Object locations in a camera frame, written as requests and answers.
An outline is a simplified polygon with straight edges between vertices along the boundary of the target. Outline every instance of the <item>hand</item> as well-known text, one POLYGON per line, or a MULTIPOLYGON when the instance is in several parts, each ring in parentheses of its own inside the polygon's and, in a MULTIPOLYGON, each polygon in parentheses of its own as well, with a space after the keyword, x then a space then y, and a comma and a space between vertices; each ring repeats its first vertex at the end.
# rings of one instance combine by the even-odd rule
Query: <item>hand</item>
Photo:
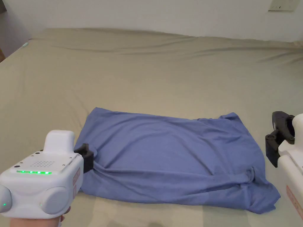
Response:
MULTIPOLYGON (((70 212, 70 210, 71 210, 71 207, 69 207, 69 208, 67 209, 67 211, 66 211, 64 214, 67 214, 68 212, 70 212)), ((64 217, 63 215, 61 215, 61 217, 60 217, 60 222, 63 222, 64 219, 65 219, 65 217, 64 217)))
POLYGON ((63 222, 65 217, 62 215, 52 219, 20 219, 12 218, 10 227, 58 227, 58 223, 63 222))

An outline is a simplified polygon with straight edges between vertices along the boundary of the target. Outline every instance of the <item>white wall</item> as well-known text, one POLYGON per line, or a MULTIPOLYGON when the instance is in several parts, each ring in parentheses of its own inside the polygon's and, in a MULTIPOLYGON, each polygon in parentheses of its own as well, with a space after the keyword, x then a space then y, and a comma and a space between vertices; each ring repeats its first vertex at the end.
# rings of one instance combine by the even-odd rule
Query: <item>white wall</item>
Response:
POLYGON ((46 27, 144 29, 194 36, 303 39, 295 13, 267 12, 271 0, 4 0, 0 46, 11 54, 46 27))

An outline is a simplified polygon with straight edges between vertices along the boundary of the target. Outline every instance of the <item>beige bed sheet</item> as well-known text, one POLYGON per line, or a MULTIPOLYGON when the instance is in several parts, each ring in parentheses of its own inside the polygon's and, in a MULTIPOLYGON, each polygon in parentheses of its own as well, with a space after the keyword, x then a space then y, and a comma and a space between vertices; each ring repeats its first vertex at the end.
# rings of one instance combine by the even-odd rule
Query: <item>beige bed sheet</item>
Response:
MULTIPOLYGON (((78 137, 94 107, 182 118, 236 112, 265 151, 271 113, 303 113, 301 43, 111 29, 47 29, 0 63, 0 172, 43 148, 48 131, 78 137)), ((266 159, 268 179, 278 181, 266 159)), ((64 226, 301 226, 282 198, 256 215, 84 195, 64 226)), ((0 226, 8 220, 0 217, 0 226)))

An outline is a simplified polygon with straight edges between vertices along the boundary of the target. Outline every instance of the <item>finger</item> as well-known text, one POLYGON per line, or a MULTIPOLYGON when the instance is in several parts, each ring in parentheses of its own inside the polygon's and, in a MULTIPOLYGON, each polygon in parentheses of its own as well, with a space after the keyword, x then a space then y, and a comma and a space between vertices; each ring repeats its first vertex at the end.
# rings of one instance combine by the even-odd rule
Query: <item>finger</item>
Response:
POLYGON ((64 214, 67 214, 68 212, 70 212, 70 210, 71 210, 71 207, 69 207, 64 214))

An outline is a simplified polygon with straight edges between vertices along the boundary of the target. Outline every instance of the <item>rounded white knob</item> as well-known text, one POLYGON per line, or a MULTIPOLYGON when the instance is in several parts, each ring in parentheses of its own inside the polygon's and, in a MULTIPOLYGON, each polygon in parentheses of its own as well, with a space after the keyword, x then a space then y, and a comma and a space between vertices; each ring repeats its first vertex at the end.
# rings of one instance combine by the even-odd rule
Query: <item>rounded white knob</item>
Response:
POLYGON ((7 212, 12 207, 11 191, 0 184, 0 213, 7 212))
POLYGON ((65 187, 55 187, 46 190, 40 203, 41 209, 47 214, 57 214, 62 211, 69 201, 65 187))

